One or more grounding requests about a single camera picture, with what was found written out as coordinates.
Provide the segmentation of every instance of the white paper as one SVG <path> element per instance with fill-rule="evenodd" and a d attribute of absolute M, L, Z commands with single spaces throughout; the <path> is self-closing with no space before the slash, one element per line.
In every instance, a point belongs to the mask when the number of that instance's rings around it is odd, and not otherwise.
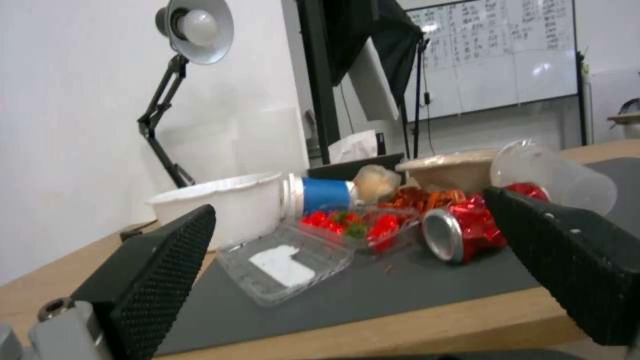
<path fill-rule="evenodd" d="M 316 272 L 293 260 L 298 248 L 281 245 L 252 256 L 249 261 L 280 284 L 292 288 L 310 282 Z"/>
<path fill-rule="evenodd" d="M 375 130 L 349 135 L 329 146 L 329 159 L 332 164 L 376 156 L 378 156 L 378 141 Z"/>

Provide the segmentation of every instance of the lamp arm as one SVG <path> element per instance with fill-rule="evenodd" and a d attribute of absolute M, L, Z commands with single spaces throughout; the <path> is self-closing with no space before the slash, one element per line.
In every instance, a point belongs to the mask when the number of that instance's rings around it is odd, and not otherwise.
<path fill-rule="evenodd" d="M 147 107 L 147 111 L 138 119 L 138 129 L 140 134 L 147 139 L 149 146 L 153 149 L 154 153 L 162 163 L 164 169 L 169 173 L 171 180 L 178 188 L 185 188 L 189 185 L 195 184 L 193 178 L 182 168 L 180 165 L 173 163 L 169 156 L 166 154 L 160 143 L 156 139 L 156 126 L 164 113 L 171 108 L 171 100 L 175 95 L 178 87 L 182 83 L 182 80 L 187 75 L 187 64 L 189 60 L 183 55 L 178 54 L 174 56 L 170 61 L 164 72 L 162 80 L 156 89 L 156 92 L 151 98 L 151 102 Z M 171 87 L 167 90 L 169 81 L 173 77 Z M 166 91 L 162 102 L 160 98 Z"/>

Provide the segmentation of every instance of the red soda can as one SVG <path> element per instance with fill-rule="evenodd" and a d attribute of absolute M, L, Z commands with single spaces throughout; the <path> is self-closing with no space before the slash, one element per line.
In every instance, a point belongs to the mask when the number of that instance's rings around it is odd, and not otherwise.
<path fill-rule="evenodd" d="M 520 183 L 505 188 L 549 201 L 547 191 L 536 184 Z M 459 204 L 428 211 L 422 220 L 422 233 L 433 254 L 448 263 L 468 263 L 481 251 L 507 246 L 481 194 Z"/>

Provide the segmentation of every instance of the wooden table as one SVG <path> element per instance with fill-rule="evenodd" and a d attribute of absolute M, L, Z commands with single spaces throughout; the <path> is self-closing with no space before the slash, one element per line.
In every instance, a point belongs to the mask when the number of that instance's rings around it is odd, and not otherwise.
<path fill-rule="evenodd" d="M 640 140 L 570 149 L 563 155 L 580 163 L 640 158 Z M 71 294 L 119 244 L 112 234 L 1 287 L 0 323 L 12 325 L 28 344 L 26 334 L 40 306 Z M 207 255 L 203 268 L 213 259 Z M 585 336 L 545 289 L 536 288 L 162 359 L 434 354 L 541 348 Z"/>

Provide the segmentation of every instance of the lamp shade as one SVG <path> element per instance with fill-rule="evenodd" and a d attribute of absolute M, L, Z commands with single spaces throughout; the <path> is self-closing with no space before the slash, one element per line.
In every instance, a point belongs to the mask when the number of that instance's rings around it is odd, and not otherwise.
<path fill-rule="evenodd" d="M 224 0 L 170 0 L 156 15 L 158 30 L 190 61 L 208 65 L 231 49 L 234 20 Z"/>

